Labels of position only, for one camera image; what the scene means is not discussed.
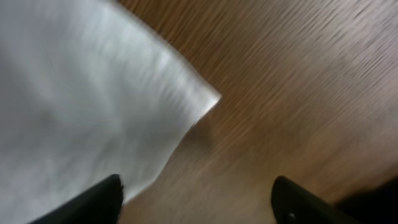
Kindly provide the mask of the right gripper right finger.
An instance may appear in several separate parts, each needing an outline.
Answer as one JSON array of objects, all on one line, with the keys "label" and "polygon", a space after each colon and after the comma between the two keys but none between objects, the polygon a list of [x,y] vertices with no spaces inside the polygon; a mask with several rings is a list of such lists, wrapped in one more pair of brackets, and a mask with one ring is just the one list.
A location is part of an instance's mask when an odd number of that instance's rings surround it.
[{"label": "right gripper right finger", "polygon": [[277,224],[353,224],[358,222],[284,176],[278,176],[274,181],[271,206]]}]

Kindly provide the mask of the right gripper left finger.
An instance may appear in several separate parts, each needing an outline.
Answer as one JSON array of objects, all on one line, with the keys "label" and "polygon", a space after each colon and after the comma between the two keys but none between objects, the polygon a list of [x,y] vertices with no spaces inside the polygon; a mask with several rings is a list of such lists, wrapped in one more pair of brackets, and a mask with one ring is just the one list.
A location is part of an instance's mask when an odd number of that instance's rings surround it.
[{"label": "right gripper left finger", "polygon": [[117,224],[124,200],[123,184],[112,174],[33,224]]}]

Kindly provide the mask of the white t-shirt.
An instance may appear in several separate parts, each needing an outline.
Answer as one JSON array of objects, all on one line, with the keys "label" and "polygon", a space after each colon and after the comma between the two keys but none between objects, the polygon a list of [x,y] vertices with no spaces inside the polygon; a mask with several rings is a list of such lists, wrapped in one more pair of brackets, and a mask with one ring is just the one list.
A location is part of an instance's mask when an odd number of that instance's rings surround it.
[{"label": "white t-shirt", "polygon": [[117,1],[1,0],[1,222],[159,176],[220,94]]}]

